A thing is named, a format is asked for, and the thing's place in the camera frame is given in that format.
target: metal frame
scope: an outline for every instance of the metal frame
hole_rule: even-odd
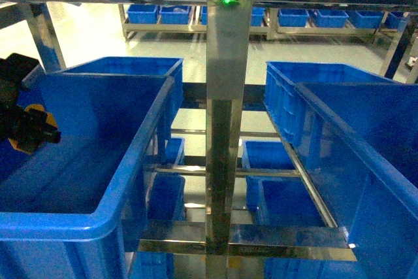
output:
[[[46,72],[52,73],[65,69],[64,59],[59,49],[54,26],[46,6],[51,0],[10,0],[19,1]],[[237,168],[240,122],[243,105],[245,108],[244,79],[248,54],[248,37],[251,33],[249,21],[251,6],[272,8],[270,23],[276,27],[278,7],[305,8],[343,8],[355,10],[371,8],[375,10],[418,10],[417,0],[234,0],[226,5],[222,0],[54,0],[76,2],[111,2],[111,3],[154,3],[208,5],[207,27],[207,66],[206,77],[206,131],[190,130],[190,133],[206,136],[206,166],[190,165],[166,169],[155,166],[158,171],[175,171],[183,174],[205,175],[206,177],[206,223],[187,222],[151,222],[153,227],[141,235],[135,226],[124,226],[124,240],[129,247],[130,238],[140,238],[140,250],[174,252],[177,254],[205,254],[206,277],[226,278],[227,259],[229,256],[246,257],[290,257],[310,259],[331,259],[353,261],[355,257],[349,248],[344,231],[340,230],[330,215],[326,204],[315,189],[308,173],[295,155],[292,147],[283,142],[297,171],[268,171],[252,169],[251,175],[300,176],[310,192],[327,227],[324,228],[276,228],[254,225],[231,225],[232,198],[234,181],[237,176],[249,174]],[[126,26],[124,10],[120,11],[123,32],[143,30],[130,29]],[[404,53],[405,42],[411,37],[416,26],[416,17],[411,19],[406,30],[399,34],[385,64],[389,71],[382,74],[393,76],[394,69]],[[166,31],[162,25],[155,25],[154,31]],[[187,32],[202,31],[194,25]],[[276,30],[266,28],[268,39],[274,38]],[[418,68],[413,72],[416,79]],[[306,241],[296,245],[295,239]]]

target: green indicator light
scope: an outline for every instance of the green indicator light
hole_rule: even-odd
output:
[[[225,5],[229,5],[232,3],[238,3],[238,0],[222,0],[222,3],[224,3]]]

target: gray floor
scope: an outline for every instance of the gray floor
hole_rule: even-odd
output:
[[[184,81],[205,82],[206,41],[204,35],[138,33],[126,42],[121,32],[117,5],[83,4],[80,7],[64,4],[49,4],[57,35],[68,67],[103,56],[155,56],[184,58]],[[13,52],[39,58],[26,22],[0,30],[0,57]],[[280,41],[250,41],[246,83],[264,84],[265,62],[312,61],[348,63],[378,73],[386,46],[365,44],[359,39],[335,37],[289,37]],[[405,82],[408,71],[401,67],[395,80]],[[204,129],[203,110],[181,109],[173,128]],[[244,112],[244,131],[271,131],[274,129],[264,112]],[[204,136],[185,136],[187,155],[204,156]],[[237,179],[234,205],[245,205],[246,183]],[[187,177],[185,189],[187,203],[204,203],[204,178]],[[189,210],[190,220],[203,221],[203,210]],[[233,222],[251,223],[247,212],[233,214]],[[204,278],[200,257],[179,257],[177,278]],[[243,260],[241,266],[231,268],[231,278],[262,278],[261,262]]]

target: blue plastic bin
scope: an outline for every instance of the blue plastic bin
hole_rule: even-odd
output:
[[[242,168],[244,169],[294,169],[289,155],[281,142],[245,140],[242,143]],[[247,176],[246,206],[251,212],[257,210],[259,181],[272,177]]]
[[[254,7],[251,13],[251,26],[261,26],[264,19],[264,8]],[[202,7],[202,25],[208,24],[208,7]]]
[[[184,165],[184,143],[183,137],[172,137],[165,148],[166,162],[173,166]]]
[[[305,27],[309,14],[305,9],[280,9],[279,24],[282,27]]]
[[[174,78],[174,86],[170,96],[171,115],[167,124],[167,138],[170,127],[183,102],[183,59],[156,57],[104,57],[75,67],[66,73],[112,73],[135,75],[165,75]]]
[[[399,23],[404,17],[403,12],[390,12],[387,15],[385,25],[388,29],[397,29],[399,27]]]
[[[261,26],[263,24],[264,11],[264,8],[253,8],[251,13],[251,26]]]
[[[317,27],[342,28],[348,19],[348,14],[342,10],[311,10],[310,16]]]
[[[202,7],[202,25],[208,24],[208,7]]]
[[[148,219],[185,220],[182,176],[158,174],[150,192]],[[174,256],[166,253],[137,253],[130,279],[172,279]]]
[[[325,226],[301,179],[261,180],[259,189],[257,224]],[[367,279],[358,263],[345,261],[268,258],[264,273],[265,279]]]
[[[131,5],[127,13],[129,23],[156,24],[158,20],[158,6]]]
[[[294,146],[365,273],[418,274],[418,86],[301,84]]]
[[[161,7],[162,24],[187,24],[189,23],[190,6]]]
[[[383,19],[379,11],[347,11],[349,21],[358,29],[378,29]]]
[[[62,139],[32,156],[0,144],[2,278],[127,277],[121,216],[146,223],[142,166],[165,143],[156,135],[171,86],[162,76],[59,74],[21,93],[19,105],[53,113]]]
[[[298,82],[393,82],[387,78],[337,63],[293,63],[269,61],[265,105],[283,138],[293,142]]]

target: shelving unit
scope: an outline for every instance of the shelving unit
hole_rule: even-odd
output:
[[[245,86],[248,38],[251,6],[269,8],[343,8],[344,10],[388,10],[418,12],[418,0],[235,0],[226,5],[222,0],[9,0],[21,4],[21,10],[29,24],[47,73],[65,69],[54,26],[46,6],[47,1],[104,2],[104,3],[149,3],[155,5],[185,4],[208,6],[208,29],[203,25],[182,25],[180,31],[207,33],[207,66],[205,84],[185,85],[185,94],[196,101],[206,90],[206,160],[205,167],[188,161],[198,158],[186,156],[186,166],[165,169],[165,172],[205,175],[206,177],[206,223],[151,222],[149,231],[142,235],[140,250],[147,252],[172,252],[175,254],[206,255],[206,278],[226,278],[227,260],[232,257],[280,257],[354,261],[355,256],[347,245],[344,230],[340,229],[308,173],[294,153],[290,144],[283,142],[313,201],[327,227],[283,228],[256,225],[232,225],[231,210],[234,181],[237,176],[271,175],[272,171],[237,169],[238,141],[243,104],[262,105],[263,86]],[[154,29],[130,28],[121,12],[123,31],[168,31],[172,25],[152,25]],[[277,14],[270,13],[270,18]],[[392,78],[414,34],[418,17],[411,16],[402,33],[397,33],[382,67],[381,75]],[[269,28],[267,37],[276,30]],[[275,176],[289,176],[288,171],[274,171]],[[141,237],[135,233],[131,237]],[[298,245],[300,237],[309,238]]]
[[[198,8],[193,10],[193,14],[190,17],[187,25],[182,24],[161,24],[157,21],[156,24],[132,24],[129,23],[129,18],[125,13],[125,8],[122,4],[119,4],[119,12],[121,19],[121,26],[123,36],[128,39],[129,34],[132,32],[134,35],[136,32],[162,32],[162,33],[204,33],[206,34],[206,25],[202,25],[200,21],[200,12]],[[251,26],[249,29],[250,35],[265,35],[266,40],[271,41],[280,37],[280,35],[291,36],[343,36],[343,37],[360,37],[366,39],[373,39],[378,33],[383,33],[388,36],[396,33],[395,29],[388,29],[385,27],[385,13],[384,19],[382,19],[381,27],[379,29],[358,29],[354,27],[349,21],[343,28],[333,27],[317,27],[311,19],[308,20],[306,27],[281,27],[278,23],[277,14],[278,9],[269,8],[265,14],[264,24],[265,26]]]

